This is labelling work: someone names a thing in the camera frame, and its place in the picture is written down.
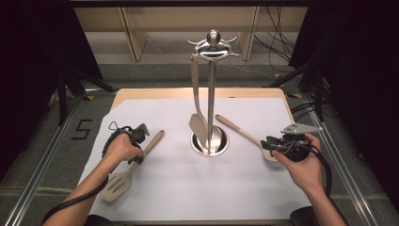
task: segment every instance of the metal track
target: metal track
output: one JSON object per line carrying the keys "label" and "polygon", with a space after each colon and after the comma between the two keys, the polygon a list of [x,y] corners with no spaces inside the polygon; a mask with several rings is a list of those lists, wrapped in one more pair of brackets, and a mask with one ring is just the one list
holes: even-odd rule
{"label": "metal track", "polygon": [[[302,96],[306,103],[311,102],[309,94],[302,93]],[[337,172],[340,175],[341,180],[343,181],[343,185],[345,186],[349,197],[351,198],[356,210],[358,211],[361,221],[364,225],[378,225],[377,220],[369,206],[369,203],[364,199],[358,185],[352,177],[352,174],[350,173],[345,162],[343,161],[343,158],[341,157],[340,152],[334,143],[334,140],[329,134],[327,127],[322,121],[318,120],[318,117],[314,112],[311,113],[311,119],[316,126],[322,127],[324,129],[324,132],[320,133],[321,139],[327,147],[327,152],[330,156],[330,159],[337,169]]]}
{"label": "metal track", "polygon": [[27,208],[29,207],[29,204],[32,202],[33,197],[35,196],[35,192],[41,182],[41,179],[43,178],[48,167],[50,166],[50,163],[56,153],[56,148],[60,143],[61,139],[63,138],[65,130],[68,128],[72,115],[81,100],[82,100],[81,94],[76,94],[73,97],[72,103],[69,107],[70,114],[68,114],[64,122],[57,127],[52,140],[50,141],[46,151],[43,154],[43,157],[41,158],[39,164],[37,165],[35,171],[33,172],[33,175],[29,179],[29,182],[24,188],[24,191],[21,194],[19,200],[17,201],[12,211],[10,212],[6,226],[20,225],[27,211]]}

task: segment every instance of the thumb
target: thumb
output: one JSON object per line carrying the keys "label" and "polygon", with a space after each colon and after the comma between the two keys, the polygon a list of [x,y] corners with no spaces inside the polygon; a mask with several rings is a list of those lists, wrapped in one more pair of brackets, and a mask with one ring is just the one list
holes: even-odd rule
{"label": "thumb", "polygon": [[293,163],[290,159],[288,159],[284,154],[279,153],[277,151],[272,151],[273,156],[286,168]]}

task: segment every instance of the kitchen utensil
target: kitchen utensil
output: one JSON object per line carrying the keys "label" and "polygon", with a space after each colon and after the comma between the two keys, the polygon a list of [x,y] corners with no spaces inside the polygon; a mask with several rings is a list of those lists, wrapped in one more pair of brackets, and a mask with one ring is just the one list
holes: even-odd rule
{"label": "kitchen utensil", "polygon": [[[144,157],[146,157],[146,155],[159,142],[159,140],[161,140],[161,138],[164,136],[164,133],[165,131],[161,130],[158,132],[158,134],[155,135],[155,137],[153,137],[153,139],[144,149]],[[137,162],[134,162],[132,166],[126,171],[109,174],[108,184],[99,193],[100,196],[103,197],[103,199],[105,199],[106,201],[112,202],[121,194],[123,194],[130,187],[132,173],[137,167]]]}
{"label": "kitchen utensil", "polygon": [[238,127],[236,124],[234,124],[233,122],[229,121],[228,119],[224,118],[221,115],[215,115],[215,118],[218,121],[222,122],[223,124],[229,126],[232,130],[238,132],[239,134],[243,135],[244,137],[248,138],[250,141],[254,142],[256,145],[258,145],[261,148],[263,157],[266,160],[271,162],[278,162],[278,160],[272,156],[269,150],[266,150],[262,147],[260,140],[258,140],[257,138],[255,138],[254,136],[252,136],[251,134],[249,134],[248,132]]}
{"label": "kitchen utensil", "polygon": [[193,83],[193,92],[194,92],[194,102],[197,110],[197,114],[193,114],[190,118],[190,128],[193,133],[199,139],[199,142],[202,146],[206,147],[206,140],[208,136],[208,126],[205,120],[205,117],[202,115],[200,111],[200,98],[199,98],[199,62],[197,56],[195,54],[192,55],[192,64],[191,64],[191,80]]}

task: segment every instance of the metal utensil holder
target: metal utensil holder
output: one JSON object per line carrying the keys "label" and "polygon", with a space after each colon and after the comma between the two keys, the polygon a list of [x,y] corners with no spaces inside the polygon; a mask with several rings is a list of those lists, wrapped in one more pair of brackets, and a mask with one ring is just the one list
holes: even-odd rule
{"label": "metal utensil holder", "polygon": [[195,45],[195,54],[197,57],[203,58],[209,61],[209,78],[208,78],[208,140],[207,145],[204,147],[198,138],[191,135],[191,146],[194,151],[204,156],[217,156],[224,153],[229,146],[229,135],[226,131],[219,126],[216,126],[220,130],[221,140],[215,152],[209,152],[211,143],[217,140],[213,140],[213,125],[214,125],[214,106],[215,106],[215,74],[216,74],[216,63],[218,60],[227,56],[239,56],[231,51],[230,43],[235,41],[237,37],[232,40],[222,40],[219,32],[211,30],[206,36],[206,40],[199,42],[193,42],[188,40],[188,43]]}

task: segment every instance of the white sheet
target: white sheet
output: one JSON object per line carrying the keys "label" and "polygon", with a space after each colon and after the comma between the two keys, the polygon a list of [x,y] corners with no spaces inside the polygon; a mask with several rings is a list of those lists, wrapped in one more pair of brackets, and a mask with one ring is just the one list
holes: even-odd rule
{"label": "white sheet", "polygon": [[[200,99],[206,116],[206,100]],[[310,205],[285,167],[269,163],[255,144],[214,120],[230,136],[226,152],[216,157],[197,154],[190,145],[192,99],[127,100],[104,117],[82,181],[101,159],[113,131],[109,124],[136,128],[145,122],[150,136],[163,139],[132,175],[132,185],[113,202],[97,197],[90,214],[113,221],[288,219]],[[291,123],[281,98],[216,98],[215,114],[233,121],[258,139],[281,137]],[[115,171],[126,170],[121,163]]]}

